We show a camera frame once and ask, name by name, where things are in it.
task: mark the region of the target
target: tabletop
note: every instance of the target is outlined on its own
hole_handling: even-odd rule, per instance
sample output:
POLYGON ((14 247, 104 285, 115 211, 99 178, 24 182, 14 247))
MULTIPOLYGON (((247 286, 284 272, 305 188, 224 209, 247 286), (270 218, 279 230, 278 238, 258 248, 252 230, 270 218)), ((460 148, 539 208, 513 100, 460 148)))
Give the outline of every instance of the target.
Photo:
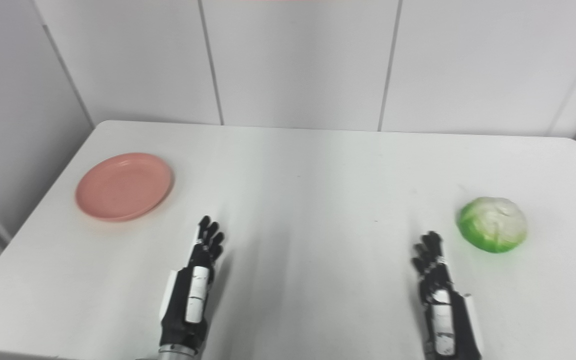
POLYGON ((487 360, 576 359, 576 142, 557 137, 99 125, 0 256, 0 352, 156 357, 171 269, 209 214, 226 235, 202 360, 422 360, 412 244, 437 231, 487 360), (145 216, 98 221, 82 176, 121 153, 174 171, 145 216), (528 239, 487 253, 455 216, 508 198, 528 239))

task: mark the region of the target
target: green cabbage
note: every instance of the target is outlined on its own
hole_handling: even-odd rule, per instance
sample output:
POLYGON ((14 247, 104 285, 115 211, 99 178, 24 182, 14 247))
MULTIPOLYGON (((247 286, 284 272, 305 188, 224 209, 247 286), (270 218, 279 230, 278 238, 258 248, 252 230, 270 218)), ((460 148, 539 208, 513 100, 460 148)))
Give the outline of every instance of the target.
POLYGON ((471 244, 490 253, 505 253, 526 239, 528 223, 507 198, 479 197, 461 209, 459 231, 471 244))

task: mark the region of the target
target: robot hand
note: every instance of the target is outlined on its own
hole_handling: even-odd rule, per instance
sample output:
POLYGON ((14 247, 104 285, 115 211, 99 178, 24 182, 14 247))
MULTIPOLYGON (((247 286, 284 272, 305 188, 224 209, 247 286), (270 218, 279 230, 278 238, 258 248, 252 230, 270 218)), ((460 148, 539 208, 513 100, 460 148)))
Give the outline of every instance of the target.
POLYGON ((419 273, 419 297, 423 305, 429 338, 424 351, 427 360, 480 360, 482 342, 470 294, 453 289, 448 266, 442 255, 442 239, 430 231, 414 246, 412 259, 419 273))
POLYGON ((215 261, 224 251, 224 233, 218 230, 208 215, 201 219, 188 265, 176 273, 161 321, 160 360, 192 359, 206 339, 208 289, 215 279, 215 261))

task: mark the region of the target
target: tiled wall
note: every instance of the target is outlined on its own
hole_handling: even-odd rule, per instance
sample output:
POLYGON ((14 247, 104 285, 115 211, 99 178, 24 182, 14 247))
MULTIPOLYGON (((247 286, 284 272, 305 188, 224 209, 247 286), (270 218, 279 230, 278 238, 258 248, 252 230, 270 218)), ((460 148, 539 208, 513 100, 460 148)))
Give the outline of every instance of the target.
POLYGON ((572 0, 36 3, 95 123, 576 132, 572 0))

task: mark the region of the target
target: robot finger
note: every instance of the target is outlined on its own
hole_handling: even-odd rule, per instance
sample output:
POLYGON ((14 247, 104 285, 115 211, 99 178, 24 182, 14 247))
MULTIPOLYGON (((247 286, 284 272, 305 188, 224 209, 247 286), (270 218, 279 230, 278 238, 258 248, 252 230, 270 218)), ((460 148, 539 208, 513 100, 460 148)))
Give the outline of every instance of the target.
POLYGON ((215 236, 215 234, 217 234, 217 230, 219 230, 219 223, 217 221, 211 223, 210 226, 208 226, 208 228, 206 229, 206 235, 203 238, 203 244, 205 246, 208 247, 211 246, 212 239, 215 236))

